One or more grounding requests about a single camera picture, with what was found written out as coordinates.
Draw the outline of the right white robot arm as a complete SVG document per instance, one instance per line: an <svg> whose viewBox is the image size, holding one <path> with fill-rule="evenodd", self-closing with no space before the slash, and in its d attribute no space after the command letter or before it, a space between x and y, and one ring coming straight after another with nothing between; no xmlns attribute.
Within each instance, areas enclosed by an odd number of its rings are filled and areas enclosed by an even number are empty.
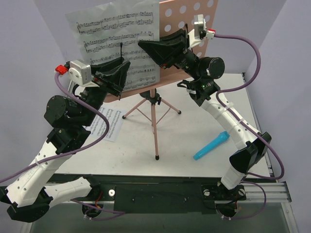
<svg viewBox="0 0 311 233"><path fill-rule="evenodd" d="M238 150L230 156L230 167L217 186L218 195L227 199L234 194L249 169L264 156L271 136L243 119L216 84L215 80L221 78L225 70L223 59L200 58L193 53L193 47L215 37L219 35L213 29L198 33L180 29L159 41L140 40L138 45L162 69L174 66L192 77L192 81L182 80L178 86L185 88L191 99L210 113L235 143Z"/></svg>

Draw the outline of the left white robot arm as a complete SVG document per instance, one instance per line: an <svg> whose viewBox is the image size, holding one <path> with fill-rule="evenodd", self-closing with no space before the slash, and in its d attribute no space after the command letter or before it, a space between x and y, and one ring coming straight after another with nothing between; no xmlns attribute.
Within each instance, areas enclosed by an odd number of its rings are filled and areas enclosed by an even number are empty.
<svg viewBox="0 0 311 233"><path fill-rule="evenodd" d="M0 189L0 200L9 205L12 220L31 223L60 203L100 196L100 184L92 175L57 185L48 185L48 181L66 160L87 148L85 141L91 132L86 128L101 115L99 109L108 94L121 95L130 65L119 57L99 65L75 60L56 67L56 82L68 74L84 90L78 96L64 90L63 95L49 99L44 118L52 131L31 164L13 175L12 184Z"/></svg>

